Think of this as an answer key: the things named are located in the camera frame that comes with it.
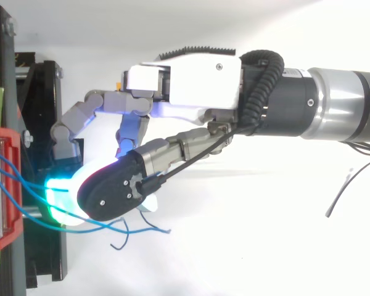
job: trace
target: green light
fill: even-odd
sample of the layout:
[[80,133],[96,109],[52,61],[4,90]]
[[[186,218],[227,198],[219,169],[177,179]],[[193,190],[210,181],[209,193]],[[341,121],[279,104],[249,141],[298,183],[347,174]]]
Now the green light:
[[[50,188],[68,189],[68,192],[53,191],[52,189],[46,189],[45,195],[50,205],[62,208],[70,213],[76,214],[83,218],[89,218],[88,215],[81,210],[76,200],[78,188],[74,192],[74,181],[72,179],[49,179],[46,182],[46,186]],[[83,223],[83,220],[74,218],[66,213],[62,213],[55,208],[50,208],[49,213],[58,223],[76,226]]]

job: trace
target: red plastic tray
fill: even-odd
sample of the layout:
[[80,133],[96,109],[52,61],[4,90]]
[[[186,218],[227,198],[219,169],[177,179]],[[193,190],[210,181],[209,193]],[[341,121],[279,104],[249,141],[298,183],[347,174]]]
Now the red plastic tray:
[[[16,168],[20,171],[20,136],[17,132],[11,129],[0,128],[0,139],[3,139],[3,149],[1,154],[5,156],[6,159],[11,161]],[[10,173],[14,174],[9,165],[5,165],[4,169]],[[14,199],[22,206],[22,187],[19,182],[5,177],[2,180],[9,193],[14,197]],[[5,246],[13,242],[19,234],[23,231],[23,220],[22,214],[15,208],[11,201],[2,193],[5,197],[3,199],[4,203],[2,207],[6,209],[6,231],[3,237],[0,238],[0,250]]]

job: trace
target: robotic arm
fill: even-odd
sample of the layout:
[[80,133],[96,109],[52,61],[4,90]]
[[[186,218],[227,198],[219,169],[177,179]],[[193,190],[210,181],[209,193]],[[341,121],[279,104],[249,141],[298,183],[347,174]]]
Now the robotic arm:
[[[161,172],[172,163],[219,154],[237,133],[370,141],[370,73],[284,68],[269,51],[234,54],[209,47],[162,54],[124,72],[121,91],[89,92],[52,127],[55,161],[79,162],[74,139],[95,113],[123,114],[118,161],[78,191],[78,204],[92,219],[110,220],[139,206],[169,178]],[[208,124],[139,146],[148,115]]]

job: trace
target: red connector block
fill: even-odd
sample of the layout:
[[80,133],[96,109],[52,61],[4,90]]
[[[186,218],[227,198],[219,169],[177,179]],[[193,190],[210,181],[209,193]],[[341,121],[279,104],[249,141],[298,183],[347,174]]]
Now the red connector block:
[[[0,128],[0,155],[20,171],[20,136],[11,129]],[[0,160],[0,168],[14,174],[10,166]],[[0,174],[6,189],[22,206],[22,187],[19,182]],[[13,242],[23,231],[22,214],[15,208],[0,188],[0,250]]]

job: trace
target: blue light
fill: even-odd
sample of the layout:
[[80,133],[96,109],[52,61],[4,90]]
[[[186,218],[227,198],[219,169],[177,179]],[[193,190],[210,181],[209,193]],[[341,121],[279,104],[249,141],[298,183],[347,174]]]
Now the blue light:
[[[110,158],[98,158],[95,159],[83,167],[81,167],[71,179],[59,179],[51,178],[46,181],[46,186],[50,188],[58,189],[68,189],[68,192],[53,191],[52,189],[47,189],[45,191],[46,198],[49,204],[55,205],[57,207],[63,208],[66,211],[74,213],[83,218],[89,218],[89,216],[82,211],[77,202],[78,190],[81,187],[82,183],[91,176],[94,172],[100,170],[107,165],[117,161],[115,157]],[[83,221],[74,218],[70,215],[62,213],[54,208],[49,209],[51,216],[60,224],[76,226],[81,224]]]

